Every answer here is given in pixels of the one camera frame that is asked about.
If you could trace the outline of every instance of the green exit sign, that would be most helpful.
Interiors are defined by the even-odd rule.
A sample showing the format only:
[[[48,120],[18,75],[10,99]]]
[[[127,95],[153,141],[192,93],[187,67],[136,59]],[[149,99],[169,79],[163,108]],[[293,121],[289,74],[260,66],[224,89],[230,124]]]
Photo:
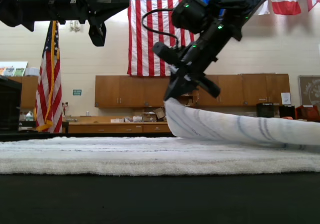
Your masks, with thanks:
[[[73,90],[74,96],[82,96],[82,90]]]

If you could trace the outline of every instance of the white sign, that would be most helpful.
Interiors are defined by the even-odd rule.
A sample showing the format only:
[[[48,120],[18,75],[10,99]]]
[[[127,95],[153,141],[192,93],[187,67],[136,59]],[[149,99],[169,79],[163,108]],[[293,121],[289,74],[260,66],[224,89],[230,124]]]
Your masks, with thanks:
[[[281,93],[282,105],[291,105],[291,94],[290,92]]]

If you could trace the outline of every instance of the poster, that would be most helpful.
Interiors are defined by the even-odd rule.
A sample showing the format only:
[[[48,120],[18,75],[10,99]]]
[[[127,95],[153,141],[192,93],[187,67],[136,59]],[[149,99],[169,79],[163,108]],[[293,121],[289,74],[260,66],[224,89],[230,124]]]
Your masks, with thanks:
[[[23,77],[28,62],[26,61],[5,61],[0,62],[0,75],[5,77]]]

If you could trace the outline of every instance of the bulletin board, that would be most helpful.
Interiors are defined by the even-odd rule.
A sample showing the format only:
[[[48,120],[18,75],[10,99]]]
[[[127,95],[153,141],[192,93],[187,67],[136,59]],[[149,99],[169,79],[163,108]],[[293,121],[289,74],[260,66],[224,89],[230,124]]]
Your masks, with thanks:
[[[320,107],[320,76],[299,76],[299,86],[302,105]]]

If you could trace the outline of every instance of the black cable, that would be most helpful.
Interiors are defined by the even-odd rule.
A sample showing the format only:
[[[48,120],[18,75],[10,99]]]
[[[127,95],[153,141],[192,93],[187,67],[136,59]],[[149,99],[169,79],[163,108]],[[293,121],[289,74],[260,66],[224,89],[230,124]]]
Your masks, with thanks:
[[[163,32],[163,31],[158,31],[158,30],[153,30],[151,29],[150,27],[147,27],[145,25],[145,19],[152,15],[153,13],[160,13],[160,12],[172,12],[174,9],[173,8],[170,8],[170,9],[157,9],[157,10],[152,10],[150,12],[148,12],[147,14],[145,14],[142,18],[142,25],[145,29],[147,29],[149,32],[153,32],[153,33],[157,33],[159,35],[164,35],[164,36],[169,36],[169,37],[172,37],[172,38],[175,38],[176,39],[176,47],[179,46],[179,39],[176,35],[173,35],[173,34],[170,34],[170,33],[166,33],[166,32]]]

